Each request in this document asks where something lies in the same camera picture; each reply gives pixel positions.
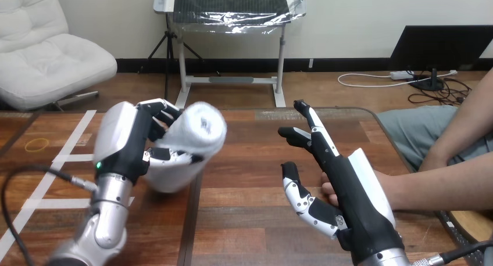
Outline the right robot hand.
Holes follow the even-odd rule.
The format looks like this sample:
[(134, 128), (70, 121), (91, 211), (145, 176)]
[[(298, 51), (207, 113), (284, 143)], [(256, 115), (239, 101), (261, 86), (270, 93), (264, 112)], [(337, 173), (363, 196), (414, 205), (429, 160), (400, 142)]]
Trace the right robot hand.
[(403, 241), (386, 195), (362, 149), (341, 155), (321, 119), (303, 100), (294, 108), (307, 119), (311, 131), (281, 127), (279, 135), (291, 146), (310, 152), (328, 176), (338, 206), (325, 203), (301, 184), (293, 162), (281, 165), (285, 195), (307, 224), (350, 252), (353, 265), (409, 265)]

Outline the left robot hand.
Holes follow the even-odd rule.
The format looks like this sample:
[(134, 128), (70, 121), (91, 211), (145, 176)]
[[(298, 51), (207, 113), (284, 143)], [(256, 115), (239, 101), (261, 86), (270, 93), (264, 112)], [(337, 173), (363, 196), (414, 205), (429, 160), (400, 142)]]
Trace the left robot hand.
[(176, 127), (181, 111), (157, 98), (132, 105), (120, 102), (104, 115), (94, 148), (97, 192), (132, 188), (138, 178), (160, 193), (186, 187), (205, 165), (205, 156), (184, 146), (167, 146), (161, 126)]

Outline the person's hand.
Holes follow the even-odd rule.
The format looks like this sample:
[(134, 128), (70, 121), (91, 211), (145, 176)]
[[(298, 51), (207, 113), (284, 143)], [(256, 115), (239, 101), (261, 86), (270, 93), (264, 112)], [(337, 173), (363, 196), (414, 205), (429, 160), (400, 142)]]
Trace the person's hand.
[[(382, 172), (374, 170), (374, 173), (379, 180), (385, 195), (390, 203), (393, 210), (398, 210), (401, 208), (400, 192), (402, 189), (402, 182), (397, 176), (390, 176)], [(330, 182), (329, 178), (325, 173), (321, 175), (321, 191), (328, 197), (328, 201), (333, 206), (338, 206), (338, 199), (335, 190)]]

